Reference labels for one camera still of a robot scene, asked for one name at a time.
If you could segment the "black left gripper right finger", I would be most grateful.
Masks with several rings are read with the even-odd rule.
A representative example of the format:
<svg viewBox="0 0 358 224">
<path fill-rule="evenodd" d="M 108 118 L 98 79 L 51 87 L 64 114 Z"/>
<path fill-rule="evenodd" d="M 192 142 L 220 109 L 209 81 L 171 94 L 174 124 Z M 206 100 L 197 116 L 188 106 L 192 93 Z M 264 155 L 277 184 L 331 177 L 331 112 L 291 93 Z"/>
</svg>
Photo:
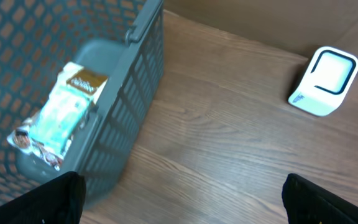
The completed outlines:
<svg viewBox="0 0 358 224">
<path fill-rule="evenodd" d="M 289 224 L 358 224 L 358 207 L 298 174 L 282 187 Z"/>
</svg>

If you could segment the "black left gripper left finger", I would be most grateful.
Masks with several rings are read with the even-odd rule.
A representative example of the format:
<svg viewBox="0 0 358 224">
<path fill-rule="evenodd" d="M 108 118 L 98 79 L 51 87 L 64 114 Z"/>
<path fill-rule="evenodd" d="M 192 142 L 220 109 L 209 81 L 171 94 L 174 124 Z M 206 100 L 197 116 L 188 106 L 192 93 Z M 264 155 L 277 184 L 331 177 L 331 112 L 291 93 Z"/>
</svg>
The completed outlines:
<svg viewBox="0 0 358 224">
<path fill-rule="evenodd" d="M 79 224 L 85 178 L 70 171 L 0 206 L 0 224 Z"/>
</svg>

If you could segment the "brown Pantree snack pouch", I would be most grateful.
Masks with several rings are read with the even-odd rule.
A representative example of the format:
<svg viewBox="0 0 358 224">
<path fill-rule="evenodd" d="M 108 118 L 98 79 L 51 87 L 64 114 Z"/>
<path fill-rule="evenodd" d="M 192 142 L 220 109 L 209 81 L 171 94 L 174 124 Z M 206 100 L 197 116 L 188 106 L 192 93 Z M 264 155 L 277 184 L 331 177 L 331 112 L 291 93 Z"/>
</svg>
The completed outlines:
<svg viewBox="0 0 358 224">
<path fill-rule="evenodd" d="M 63 70 L 58 74 L 53 88 L 59 85 L 73 88 L 75 90 L 81 91 L 90 100 L 89 108 L 68 138 L 62 154 L 54 154 L 53 152 L 49 151 L 48 148 L 44 146 L 44 144 L 33 140 L 29 136 L 29 130 L 34 125 L 36 119 L 39 117 L 39 113 L 42 108 L 38 110 L 33 116 L 26 118 L 22 122 L 21 126 L 13 130 L 13 132 L 8 135 L 8 143 L 14 148 L 20 150 L 22 153 L 27 155 L 34 155 L 49 166 L 53 167 L 55 170 L 60 170 L 60 166 L 63 163 L 64 157 L 66 156 L 72 141 L 75 138 L 75 133 L 78 130 L 84 128 L 88 114 L 91 109 L 96 106 L 98 98 L 100 97 L 100 94 L 103 91 L 107 80 L 107 76 L 94 73 L 91 70 L 87 70 L 83 66 L 73 62 L 67 63 Z"/>
</svg>

